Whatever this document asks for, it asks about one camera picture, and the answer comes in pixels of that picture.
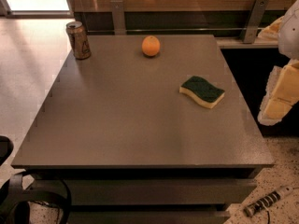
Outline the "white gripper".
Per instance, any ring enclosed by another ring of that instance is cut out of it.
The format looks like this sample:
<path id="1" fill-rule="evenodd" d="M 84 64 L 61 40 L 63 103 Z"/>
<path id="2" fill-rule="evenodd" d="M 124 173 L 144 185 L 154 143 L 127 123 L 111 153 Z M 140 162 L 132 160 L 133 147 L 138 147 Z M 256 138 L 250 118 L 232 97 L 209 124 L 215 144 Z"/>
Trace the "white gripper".
<path id="1" fill-rule="evenodd" d="M 274 66 L 267 80 L 266 94 L 260 105 L 258 121 L 275 125 L 299 101 L 299 61 L 291 59 L 285 66 Z"/>

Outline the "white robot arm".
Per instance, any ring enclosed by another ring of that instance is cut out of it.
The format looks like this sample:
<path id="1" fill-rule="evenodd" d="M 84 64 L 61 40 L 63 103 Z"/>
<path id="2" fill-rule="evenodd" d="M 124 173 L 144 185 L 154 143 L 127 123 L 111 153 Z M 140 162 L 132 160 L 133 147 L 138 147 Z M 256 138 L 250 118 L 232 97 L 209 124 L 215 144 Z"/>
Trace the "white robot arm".
<path id="1" fill-rule="evenodd" d="M 283 67 L 274 66 L 265 87 L 258 121 L 265 126 L 283 120 L 299 102 L 299 0 L 268 31 L 278 31 L 278 51 L 290 60 Z"/>

